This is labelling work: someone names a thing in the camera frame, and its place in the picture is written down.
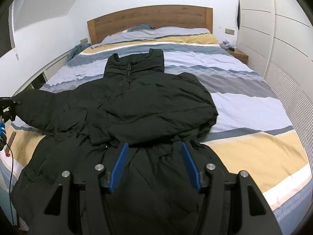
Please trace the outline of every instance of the bedsheet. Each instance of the bedsheet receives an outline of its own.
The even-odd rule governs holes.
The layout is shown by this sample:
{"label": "bedsheet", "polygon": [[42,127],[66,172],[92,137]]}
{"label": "bedsheet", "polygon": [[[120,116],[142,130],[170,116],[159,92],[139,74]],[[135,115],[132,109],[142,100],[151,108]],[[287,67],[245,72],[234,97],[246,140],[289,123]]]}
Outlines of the bedsheet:
{"label": "bedsheet", "polygon": [[[291,234],[309,208],[312,174],[282,103],[263,78],[220,48],[210,33],[150,39],[133,36],[124,42],[107,42],[77,55],[42,90],[60,92],[102,78],[107,58],[113,53],[126,56],[162,49],[165,72],[196,75],[215,102],[217,123],[201,142],[218,154],[229,172],[245,169],[251,174],[283,234]],[[44,135],[19,118],[8,128],[8,137],[13,131],[17,133],[12,144],[16,181]],[[7,188],[12,159],[3,154],[0,152],[0,186]]]}

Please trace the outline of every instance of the wall socket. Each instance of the wall socket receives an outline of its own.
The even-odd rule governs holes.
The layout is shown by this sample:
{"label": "wall socket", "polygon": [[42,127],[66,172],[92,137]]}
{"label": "wall socket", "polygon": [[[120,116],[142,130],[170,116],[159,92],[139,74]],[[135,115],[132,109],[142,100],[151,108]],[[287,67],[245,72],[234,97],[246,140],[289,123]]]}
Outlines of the wall socket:
{"label": "wall socket", "polygon": [[87,38],[80,40],[80,43],[87,43],[87,42],[88,42]]}
{"label": "wall socket", "polygon": [[231,29],[226,28],[225,33],[235,35],[235,30],[231,30]]}

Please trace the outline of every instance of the metal screw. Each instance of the metal screw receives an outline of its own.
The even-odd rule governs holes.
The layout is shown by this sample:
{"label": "metal screw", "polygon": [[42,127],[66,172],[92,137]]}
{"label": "metal screw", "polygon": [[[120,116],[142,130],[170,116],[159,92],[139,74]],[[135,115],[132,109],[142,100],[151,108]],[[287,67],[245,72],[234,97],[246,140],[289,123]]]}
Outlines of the metal screw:
{"label": "metal screw", "polygon": [[94,168],[98,171],[101,171],[104,169],[104,166],[102,164],[97,164]]}
{"label": "metal screw", "polygon": [[215,165],[214,164],[207,164],[207,169],[208,170],[214,170],[215,169]]}
{"label": "metal screw", "polygon": [[62,172],[62,177],[67,178],[69,176],[70,172],[68,170],[65,170]]}
{"label": "metal screw", "polygon": [[246,177],[249,176],[249,173],[248,173],[247,171],[245,171],[245,170],[242,170],[242,171],[240,172],[240,175],[241,175],[242,177],[246,178]]}

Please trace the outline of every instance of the nightstand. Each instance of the nightstand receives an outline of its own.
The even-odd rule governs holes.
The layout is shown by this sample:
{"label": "nightstand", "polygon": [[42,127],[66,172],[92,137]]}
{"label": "nightstand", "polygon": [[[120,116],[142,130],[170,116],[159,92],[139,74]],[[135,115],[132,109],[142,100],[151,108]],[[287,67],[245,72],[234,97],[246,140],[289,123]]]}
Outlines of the nightstand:
{"label": "nightstand", "polygon": [[239,61],[241,61],[244,64],[248,63],[248,58],[249,56],[247,56],[245,53],[241,52],[239,49],[235,49],[235,51],[230,51],[230,50],[226,50],[228,53],[230,53],[233,57],[237,58]]}

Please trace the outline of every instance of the puffer jacket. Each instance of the puffer jacket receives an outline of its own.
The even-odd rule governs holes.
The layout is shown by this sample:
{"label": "puffer jacket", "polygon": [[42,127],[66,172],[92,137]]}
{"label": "puffer jacket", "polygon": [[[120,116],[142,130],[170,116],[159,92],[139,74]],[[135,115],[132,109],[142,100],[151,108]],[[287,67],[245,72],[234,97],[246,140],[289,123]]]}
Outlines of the puffer jacket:
{"label": "puffer jacket", "polygon": [[[29,90],[17,115],[45,133],[12,192],[18,214],[31,226],[42,198],[64,170],[74,183],[101,163],[108,148],[128,142],[120,185],[107,197],[117,234],[193,234],[203,196],[191,187],[180,148],[190,141],[197,155],[225,166],[200,144],[218,116],[210,93],[189,73],[164,73],[163,51],[109,57],[104,77],[74,90]],[[84,204],[80,211],[84,216]]]}

